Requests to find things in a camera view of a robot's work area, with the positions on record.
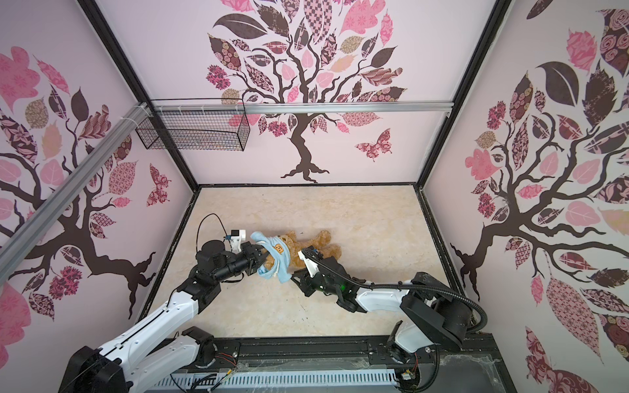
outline beige marble tabletop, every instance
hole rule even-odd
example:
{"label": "beige marble tabletop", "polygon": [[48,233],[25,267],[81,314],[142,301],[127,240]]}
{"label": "beige marble tabletop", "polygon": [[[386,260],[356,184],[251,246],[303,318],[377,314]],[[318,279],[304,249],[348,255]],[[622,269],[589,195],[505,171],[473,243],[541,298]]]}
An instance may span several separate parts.
{"label": "beige marble tabletop", "polygon": [[[410,185],[326,187],[205,188],[201,191],[152,311],[168,299],[196,264],[199,222],[218,214],[228,233],[245,229],[266,236],[290,230],[307,240],[329,230],[342,247],[339,262],[351,276],[397,282],[428,272],[447,285],[437,251]],[[205,220],[199,247],[222,239],[215,217]],[[199,326],[216,337],[388,335],[403,313],[349,313],[335,296],[315,292],[304,297],[292,282],[281,284],[257,274],[237,284],[221,284],[221,293],[182,329]]]}

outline brown teddy bear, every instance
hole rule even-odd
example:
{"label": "brown teddy bear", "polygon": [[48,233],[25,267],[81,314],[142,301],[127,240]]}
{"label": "brown teddy bear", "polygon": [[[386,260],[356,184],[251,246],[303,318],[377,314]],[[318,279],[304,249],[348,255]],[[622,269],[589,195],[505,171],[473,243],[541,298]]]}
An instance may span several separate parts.
{"label": "brown teddy bear", "polygon": [[[319,250],[319,252],[323,254],[324,258],[335,257],[338,260],[341,257],[341,246],[330,244],[330,241],[332,240],[332,235],[329,231],[326,230],[319,232],[319,234],[316,235],[314,239],[308,241],[297,241],[297,235],[295,234],[295,231],[290,231],[286,235],[281,235],[278,237],[288,247],[288,252],[291,256],[290,266],[296,268],[306,267],[304,261],[299,259],[299,255],[297,255],[297,252],[301,251],[302,248],[307,248],[310,246],[313,246],[317,250]],[[281,245],[276,245],[275,248],[280,254],[287,252],[287,250],[284,250]],[[267,270],[271,270],[273,264],[275,264],[275,259],[272,256],[268,255],[266,261],[264,262],[264,267],[266,267]]]}

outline silver metal bar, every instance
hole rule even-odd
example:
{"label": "silver metal bar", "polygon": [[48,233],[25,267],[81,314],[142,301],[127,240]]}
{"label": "silver metal bar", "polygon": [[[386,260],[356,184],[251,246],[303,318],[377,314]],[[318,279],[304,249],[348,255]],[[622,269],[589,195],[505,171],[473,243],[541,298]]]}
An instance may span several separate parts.
{"label": "silver metal bar", "polygon": [[[398,101],[398,102],[326,102],[314,104],[246,104],[248,114],[266,113],[346,113],[346,112],[449,112],[451,101]],[[183,104],[159,105],[156,111],[224,111],[242,110],[241,104]]]}
{"label": "silver metal bar", "polygon": [[132,107],[122,120],[96,145],[64,183],[35,211],[33,216],[6,242],[0,253],[0,285],[26,258],[72,200],[83,190],[94,174],[105,164],[115,149],[146,117],[146,104]]}

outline wire basket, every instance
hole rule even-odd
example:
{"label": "wire basket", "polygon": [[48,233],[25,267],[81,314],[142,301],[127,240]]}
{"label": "wire basket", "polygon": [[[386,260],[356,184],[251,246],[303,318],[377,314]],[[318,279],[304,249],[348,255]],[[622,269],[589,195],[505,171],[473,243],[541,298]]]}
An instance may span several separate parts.
{"label": "wire basket", "polygon": [[135,129],[147,149],[244,151],[251,130],[244,109],[158,110],[156,115],[170,141],[159,137],[158,130],[162,129],[156,129],[157,122],[148,117]]}

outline butterfly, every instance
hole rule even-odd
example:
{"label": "butterfly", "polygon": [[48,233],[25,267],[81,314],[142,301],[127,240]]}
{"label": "butterfly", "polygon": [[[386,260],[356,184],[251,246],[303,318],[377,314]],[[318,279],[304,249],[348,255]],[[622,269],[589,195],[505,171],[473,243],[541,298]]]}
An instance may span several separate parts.
{"label": "butterfly", "polygon": [[168,201],[168,193],[164,191],[165,188],[168,187],[168,183],[172,180],[168,180],[166,175],[160,175],[157,168],[150,164],[151,177],[153,178],[153,183],[155,183],[155,188],[148,195],[147,206],[154,205],[156,203],[164,203]]}
{"label": "butterfly", "polygon": [[371,143],[359,143],[356,145],[356,148],[361,152],[366,152],[367,157],[373,159],[376,162],[376,157],[382,153],[391,153],[391,133],[389,132],[391,129],[387,128],[378,136],[378,141],[375,144]]}

